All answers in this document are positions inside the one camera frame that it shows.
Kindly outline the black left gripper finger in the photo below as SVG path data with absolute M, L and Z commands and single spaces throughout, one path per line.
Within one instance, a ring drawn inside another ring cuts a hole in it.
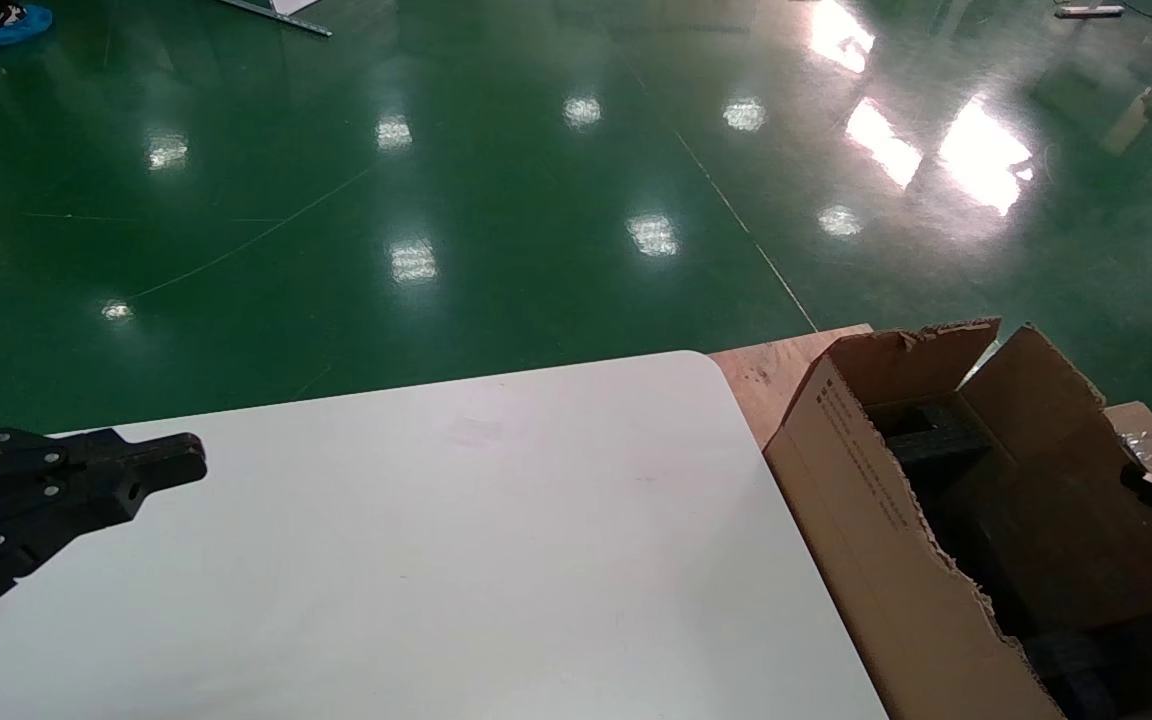
M 94 497 L 60 493 L 41 497 L 40 505 L 10 518 L 0 518 L 0 598 L 69 543 L 131 521 L 146 498 L 146 488 L 118 488 Z
M 191 433 L 131 442 L 114 429 L 51 437 L 0 427 L 0 520 L 59 503 L 111 503 L 132 518 L 147 495 L 205 478 Z

